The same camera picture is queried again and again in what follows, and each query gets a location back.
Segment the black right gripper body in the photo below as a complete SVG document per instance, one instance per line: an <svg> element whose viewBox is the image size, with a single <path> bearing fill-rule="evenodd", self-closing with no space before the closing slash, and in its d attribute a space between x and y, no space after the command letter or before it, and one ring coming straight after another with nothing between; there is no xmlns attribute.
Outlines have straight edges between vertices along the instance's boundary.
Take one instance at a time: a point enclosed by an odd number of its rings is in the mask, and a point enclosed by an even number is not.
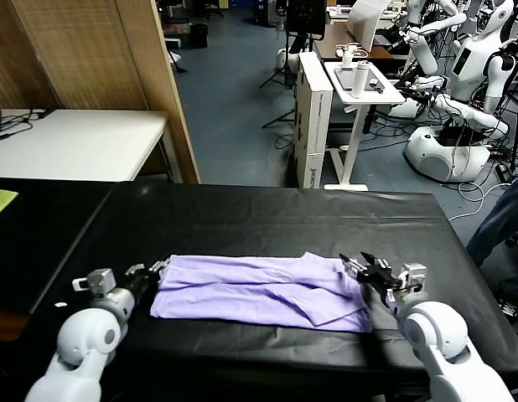
<svg viewBox="0 0 518 402"><path fill-rule="evenodd" d="M382 274L372 274L370 276L358 274L357 281L372 287L380 295L383 304L386 304L387 292L389 290L399 290L402 285L401 280L390 275L383 276Z"/></svg>

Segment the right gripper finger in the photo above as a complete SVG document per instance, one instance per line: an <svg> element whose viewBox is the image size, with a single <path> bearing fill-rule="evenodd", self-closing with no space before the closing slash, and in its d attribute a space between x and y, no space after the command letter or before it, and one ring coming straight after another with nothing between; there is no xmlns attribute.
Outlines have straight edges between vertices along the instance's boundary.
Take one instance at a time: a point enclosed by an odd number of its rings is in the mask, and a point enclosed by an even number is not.
<svg viewBox="0 0 518 402"><path fill-rule="evenodd" d="M365 251L361 251L360 255L365 260L365 263L363 264L363 272L366 275L377 274L381 272L390 272L390 265L385 259L376 257L371 253Z"/></svg>
<svg viewBox="0 0 518 402"><path fill-rule="evenodd" d="M344 271L353 279L358 279L364 272L364 266L357 260L349 258L347 255L339 254Z"/></svg>

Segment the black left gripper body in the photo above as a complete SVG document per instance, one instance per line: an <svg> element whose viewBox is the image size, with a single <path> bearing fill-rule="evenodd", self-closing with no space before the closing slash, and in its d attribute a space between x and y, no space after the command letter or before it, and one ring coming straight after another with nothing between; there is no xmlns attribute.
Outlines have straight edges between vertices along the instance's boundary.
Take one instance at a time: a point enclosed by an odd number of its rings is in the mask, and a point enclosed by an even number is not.
<svg viewBox="0 0 518 402"><path fill-rule="evenodd" d="M158 284L158 273L139 270L127 276L127 289L134 296L142 296L150 286Z"/></svg>

